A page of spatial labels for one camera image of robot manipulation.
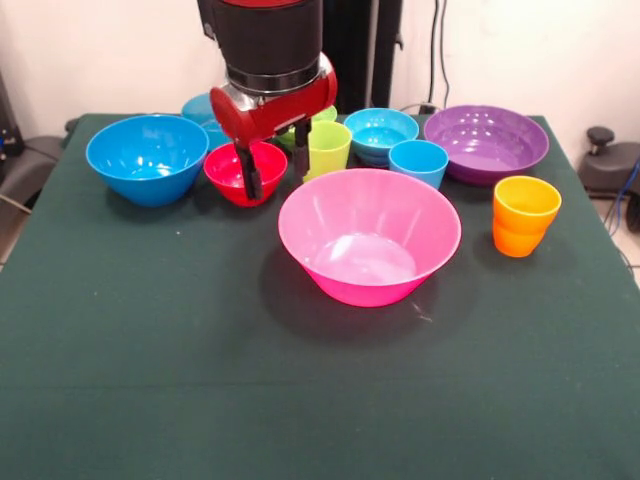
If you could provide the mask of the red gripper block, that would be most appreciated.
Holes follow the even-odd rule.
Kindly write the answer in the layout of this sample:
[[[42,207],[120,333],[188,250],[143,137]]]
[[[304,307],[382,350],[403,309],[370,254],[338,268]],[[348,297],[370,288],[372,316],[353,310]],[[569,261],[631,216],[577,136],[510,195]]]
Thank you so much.
[[[241,92],[230,83],[211,89],[209,99],[215,117],[225,134],[236,143],[234,148],[249,200],[262,198],[262,183],[250,148],[242,145],[273,138],[296,122],[293,163],[296,176],[303,180],[310,164],[309,118],[334,103],[337,89],[335,70],[324,52],[319,57],[319,75],[303,88],[284,95],[262,100]]]

